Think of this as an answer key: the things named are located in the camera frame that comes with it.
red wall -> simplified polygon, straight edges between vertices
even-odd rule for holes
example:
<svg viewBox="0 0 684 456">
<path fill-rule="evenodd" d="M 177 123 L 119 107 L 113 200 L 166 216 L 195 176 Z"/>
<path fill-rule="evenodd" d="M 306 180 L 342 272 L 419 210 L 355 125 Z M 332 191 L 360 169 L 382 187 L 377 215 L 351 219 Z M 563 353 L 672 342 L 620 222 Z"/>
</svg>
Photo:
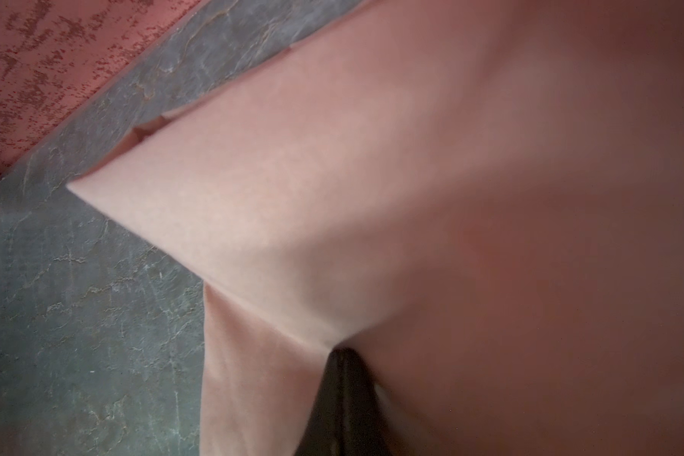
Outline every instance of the red wall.
<svg viewBox="0 0 684 456">
<path fill-rule="evenodd" d="M 200 0 L 0 0 L 0 174 Z"/>
</svg>

brown speckled pattern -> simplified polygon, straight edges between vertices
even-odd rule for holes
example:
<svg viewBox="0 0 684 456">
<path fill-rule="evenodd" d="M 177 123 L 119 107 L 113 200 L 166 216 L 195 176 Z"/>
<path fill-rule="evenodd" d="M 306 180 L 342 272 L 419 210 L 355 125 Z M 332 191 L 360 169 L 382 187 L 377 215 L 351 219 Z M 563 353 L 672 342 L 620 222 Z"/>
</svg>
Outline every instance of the brown speckled pattern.
<svg viewBox="0 0 684 456">
<path fill-rule="evenodd" d="M 202 0 L 0 0 L 0 175 Z"/>
</svg>

red patterned surface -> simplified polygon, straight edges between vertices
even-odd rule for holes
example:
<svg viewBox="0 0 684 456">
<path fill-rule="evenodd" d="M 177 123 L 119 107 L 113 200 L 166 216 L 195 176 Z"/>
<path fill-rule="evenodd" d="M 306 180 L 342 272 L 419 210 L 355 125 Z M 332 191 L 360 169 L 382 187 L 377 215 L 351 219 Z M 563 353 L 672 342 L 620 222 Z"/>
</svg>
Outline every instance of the red patterned surface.
<svg viewBox="0 0 684 456">
<path fill-rule="evenodd" d="M 200 0 L 0 0 L 0 174 Z"/>
</svg>

black pointed object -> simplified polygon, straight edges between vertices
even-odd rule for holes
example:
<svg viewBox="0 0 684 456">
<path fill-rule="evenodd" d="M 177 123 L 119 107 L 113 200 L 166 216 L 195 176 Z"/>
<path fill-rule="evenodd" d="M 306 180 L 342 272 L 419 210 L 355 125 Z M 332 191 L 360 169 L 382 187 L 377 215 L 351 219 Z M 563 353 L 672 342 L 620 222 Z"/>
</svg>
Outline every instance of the black pointed object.
<svg viewBox="0 0 684 456">
<path fill-rule="evenodd" d="M 352 349 L 334 350 L 294 456 L 391 456 L 381 421 L 365 362 Z"/>
</svg>

garment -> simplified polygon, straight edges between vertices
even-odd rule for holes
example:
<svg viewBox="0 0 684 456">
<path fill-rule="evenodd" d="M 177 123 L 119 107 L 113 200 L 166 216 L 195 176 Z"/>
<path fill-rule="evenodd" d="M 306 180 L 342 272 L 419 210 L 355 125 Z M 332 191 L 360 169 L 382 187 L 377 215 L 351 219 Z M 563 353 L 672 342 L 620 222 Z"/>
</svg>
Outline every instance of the garment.
<svg viewBox="0 0 684 456">
<path fill-rule="evenodd" d="M 202 454 L 338 344 L 400 454 L 684 454 L 684 1 L 370 2 L 158 122 L 69 188 L 205 281 Z"/>
</svg>

